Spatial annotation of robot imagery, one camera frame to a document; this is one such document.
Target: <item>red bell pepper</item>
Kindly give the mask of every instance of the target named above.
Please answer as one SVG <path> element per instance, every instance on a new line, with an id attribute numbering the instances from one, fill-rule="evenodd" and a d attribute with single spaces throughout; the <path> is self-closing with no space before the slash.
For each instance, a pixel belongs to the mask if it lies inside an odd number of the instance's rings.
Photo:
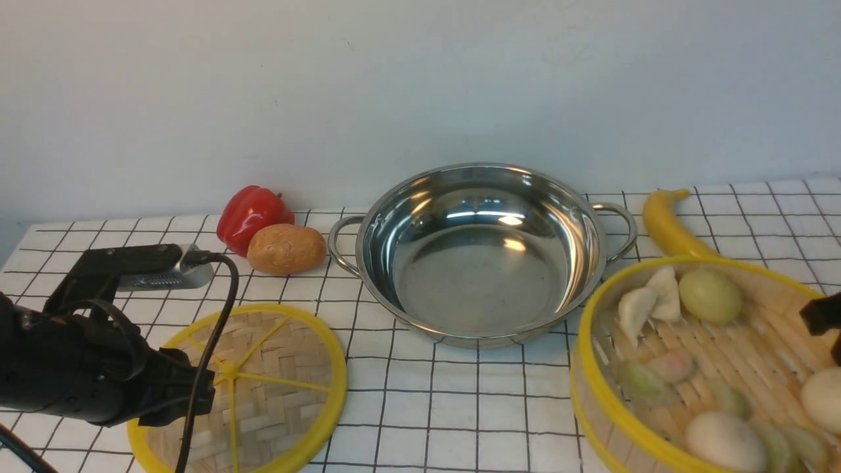
<path id="1" fill-rule="evenodd" d="M 260 186 L 248 186 L 225 206 L 216 226 L 216 236 L 232 252 L 244 258 L 254 234 L 278 223 L 295 223 L 295 214 L 286 208 L 280 194 Z"/>

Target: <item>table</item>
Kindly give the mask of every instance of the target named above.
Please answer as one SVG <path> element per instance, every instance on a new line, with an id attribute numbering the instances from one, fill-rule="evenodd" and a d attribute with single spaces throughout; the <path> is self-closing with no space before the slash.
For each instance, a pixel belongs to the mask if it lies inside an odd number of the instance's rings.
<path id="1" fill-rule="evenodd" d="M 683 222 L 722 255 L 787 274 L 824 294 L 841 291 L 841 179 L 744 183 L 694 188 L 679 206 Z M 591 202 L 626 206 L 640 226 L 636 249 L 606 276 L 661 256 L 646 234 L 646 194 L 587 194 Z M 326 234 L 344 215 L 366 209 L 298 213 L 298 222 Z M 32 226 L 0 274 L 0 290 L 17 304 L 39 309 L 82 251 L 98 247 L 193 243 L 223 251 L 217 215 L 78 221 Z M 626 228 L 606 216 L 608 245 Z M 339 236 L 354 253 L 356 228 Z M 242 273 L 239 302 L 282 302 L 330 325 L 343 343 L 350 372 L 346 409 L 331 441 L 306 472 L 606 471 L 580 434 L 569 400 L 569 347 L 577 308 L 550 333 L 525 345 L 482 351 L 434 344 L 410 332 L 360 281 L 329 258 L 318 269 L 288 278 Z M 197 317 L 223 304 L 230 275 L 217 267 L 197 290 L 118 294 L 115 301 L 157 348 Z M 120 426 L 101 429 L 72 419 L 0 412 L 0 423 L 28 442 L 59 471 L 139 473 Z M 5 473 L 27 471 L 8 449 Z"/>

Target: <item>toy banana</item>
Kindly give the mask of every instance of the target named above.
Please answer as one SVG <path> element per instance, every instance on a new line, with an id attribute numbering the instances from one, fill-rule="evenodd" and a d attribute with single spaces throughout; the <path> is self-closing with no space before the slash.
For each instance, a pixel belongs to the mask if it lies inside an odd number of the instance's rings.
<path id="1" fill-rule="evenodd" d="M 643 222 L 651 239 L 667 255 L 718 256 L 680 223 L 674 205 L 691 195 L 688 189 L 652 192 L 643 206 Z"/>

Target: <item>yellow spoke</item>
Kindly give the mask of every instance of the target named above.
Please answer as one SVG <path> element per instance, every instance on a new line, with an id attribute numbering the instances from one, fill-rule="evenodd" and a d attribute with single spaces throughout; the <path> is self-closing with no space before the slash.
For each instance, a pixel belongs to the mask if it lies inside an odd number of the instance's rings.
<path id="1" fill-rule="evenodd" d="M 267 383 L 277 383 L 279 385 L 290 385 L 304 389 L 311 389 L 313 391 L 330 391 L 329 386 L 322 386 L 322 385 L 313 385 L 310 383 L 304 383 L 303 381 L 296 381 L 296 380 L 284 380 L 282 378 L 274 378 L 272 376 L 264 376 L 264 375 L 253 375 L 251 373 L 240 373 L 241 378 L 247 378 L 249 380 L 258 380 L 264 381 Z"/>
<path id="2" fill-rule="evenodd" d="M 228 408 L 230 409 L 230 456 L 234 462 L 234 473 L 240 473 L 239 443 L 236 438 L 236 402 L 234 401 L 234 380 L 228 380 Z"/>
<path id="3" fill-rule="evenodd" d="M 271 337 L 275 332 L 277 332 L 278 329 L 280 329 L 280 327 L 283 327 L 283 324 L 285 324 L 288 320 L 289 317 L 284 317 L 283 320 L 281 320 L 280 322 L 275 324 L 274 327 L 272 327 L 272 330 L 266 332 L 266 334 L 263 335 L 257 343 L 251 345 L 251 348 L 248 348 L 248 352 L 246 352 L 246 356 L 242 357 L 242 361 L 236 364 L 236 370 L 239 371 L 240 368 L 242 368 L 242 365 L 245 364 L 249 358 L 251 358 L 254 352 L 256 352 L 257 349 L 260 348 L 263 345 L 263 343 L 266 342 L 266 340 L 268 340 L 269 337 Z"/>
<path id="4" fill-rule="evenodd" d="M 199 352 L 203 352 L 203 351 L 204 351 L 204 345 L 202 345 L 201 343 L 197 342 L 195 338 L 193 338 L 193 337 L 187 337 L 187 341 L 188 341 L 191 345 L 193 345 L 195 348 L 198 348 L 198 351 L 199 351 Z M 216 355 L 214 355 L 214 354 L 211 354 L 211 355 L 210 355 L 210 361 L 213 361 L 213 362 L 214 362 L 214 363 L 216 363 L 218 366 L 222 366 L 222 360 L 221 360 L 221 359 L 216 358 Z"/>

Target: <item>woven bamboo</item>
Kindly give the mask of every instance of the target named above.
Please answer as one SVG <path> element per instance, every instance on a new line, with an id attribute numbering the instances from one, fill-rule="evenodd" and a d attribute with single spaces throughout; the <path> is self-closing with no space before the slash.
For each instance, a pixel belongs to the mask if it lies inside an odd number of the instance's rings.
<path id="1" fill-rule="evenodd" d="M 211 361 L 216 396 L 212 412 L 196 418 L 190 473 L 267 470 L 314 427 L 336 381 L 323 333 L 280 311 L 237 315 L 229 319 Z M 204 324 L 172 346 L 196 364 L 211 330 L 212 324 Z M 148 449 L 169 470 L 177 462 L 182 430 L 179 419 L 142 432 Z"/>
<path id="2" fill-rule="evenodd" d="M 634 348 L 619 329 L 616 306 L 665 264 L 672 264 L 678 277 L 700 266 L 727 275 L 743 294 L 740 319 L 723 327 L 687 315 L 674 324 L 655 322 Z M 839 438 L 823 432 L 798 401 L 810 375 L 835 365 L 829 349 L 838 331 L 812 337 L 800 318 L 800 309 L 817 297 L 778 274 L 721 258 L 665 258 L 617 274 L 587 305 L 573 356 L 574 408 L 587 439 L 613 471 L 725 471 L 682 449 L 691 419 L 714 408 L 707 381 L 723 379 L 749 399 L 753 419 L 796 423 L 825 437 L 838 468 Z M 618 364 L 645 362 L 675 349 L 691 353 L 697 367 L 675 387 L 682 402 L 649 408 L 639 400 L 623 401 L 614 381 Z"/>

